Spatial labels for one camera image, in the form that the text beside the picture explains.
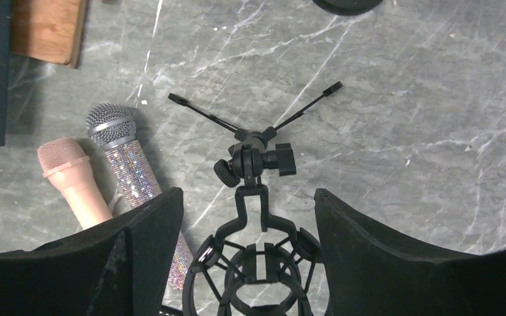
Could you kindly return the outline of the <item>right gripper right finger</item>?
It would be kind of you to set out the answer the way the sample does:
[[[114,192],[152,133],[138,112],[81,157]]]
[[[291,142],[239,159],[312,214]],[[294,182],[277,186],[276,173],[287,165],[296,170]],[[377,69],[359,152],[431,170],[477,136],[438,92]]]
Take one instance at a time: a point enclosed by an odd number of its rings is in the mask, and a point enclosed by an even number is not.
[[[334,315],[506,315],[506,249],[474,255],[403,234],[328,190],[314,195]]]

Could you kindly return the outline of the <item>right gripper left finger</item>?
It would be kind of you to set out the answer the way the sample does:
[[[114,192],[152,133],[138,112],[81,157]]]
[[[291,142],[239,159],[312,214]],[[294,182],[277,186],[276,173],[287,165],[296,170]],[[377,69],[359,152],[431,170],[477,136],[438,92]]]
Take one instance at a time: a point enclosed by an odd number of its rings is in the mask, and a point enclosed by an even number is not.
[[[32,251],[0,253],[0,315],[158,315],[183,191]]]

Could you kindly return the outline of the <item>black tripod shock-mount stand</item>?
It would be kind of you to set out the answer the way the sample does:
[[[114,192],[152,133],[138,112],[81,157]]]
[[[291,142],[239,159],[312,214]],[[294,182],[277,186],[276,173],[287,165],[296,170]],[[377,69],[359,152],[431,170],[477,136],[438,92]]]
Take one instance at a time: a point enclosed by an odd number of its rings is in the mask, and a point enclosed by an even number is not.
[[[310,287],[323,265],[318,239],[270,209],[266,171],[296,174],[288,143],[272,145],[282,124],[264,130],[240,128],[213,114],[207,118],[230,130],[235,144],[213,169],[232,188],[236,216],[208,236],[194,255],[183,283],[181,307],[162,306],[162,315],[198,315],[197,291],[215,300],[216,315],[316,315]]]

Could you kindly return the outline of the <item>pink microphone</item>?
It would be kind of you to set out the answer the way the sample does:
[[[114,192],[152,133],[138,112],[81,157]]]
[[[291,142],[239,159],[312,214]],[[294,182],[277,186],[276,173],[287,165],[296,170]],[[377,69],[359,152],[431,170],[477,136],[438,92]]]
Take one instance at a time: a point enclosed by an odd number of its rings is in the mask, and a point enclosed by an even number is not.
[[[61,192],[83,229],[113,218],[95,181],[90,158],[74,138],[47,142],[37,154],[43,177]]]

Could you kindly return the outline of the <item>glitter microphone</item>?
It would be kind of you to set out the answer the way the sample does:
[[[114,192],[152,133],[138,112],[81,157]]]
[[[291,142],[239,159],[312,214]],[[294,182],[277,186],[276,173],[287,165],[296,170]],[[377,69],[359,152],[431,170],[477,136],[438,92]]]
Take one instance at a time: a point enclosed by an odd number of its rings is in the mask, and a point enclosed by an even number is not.
[[[86,119],[90,139],[104,150],[118,185],[130,206],[136,208],[163,193],[136,137],[133,114],[114,103],[94,107]]]

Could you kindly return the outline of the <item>black clip round-base stand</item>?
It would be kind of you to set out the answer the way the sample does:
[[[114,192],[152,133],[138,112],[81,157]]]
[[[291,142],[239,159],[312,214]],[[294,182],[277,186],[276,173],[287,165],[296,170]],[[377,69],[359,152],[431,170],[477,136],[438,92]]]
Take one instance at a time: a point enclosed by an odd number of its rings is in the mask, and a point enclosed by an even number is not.
[[[356,16],[383,3],[383,0],[313,0],[313,2],[326,12],[339,16]]]

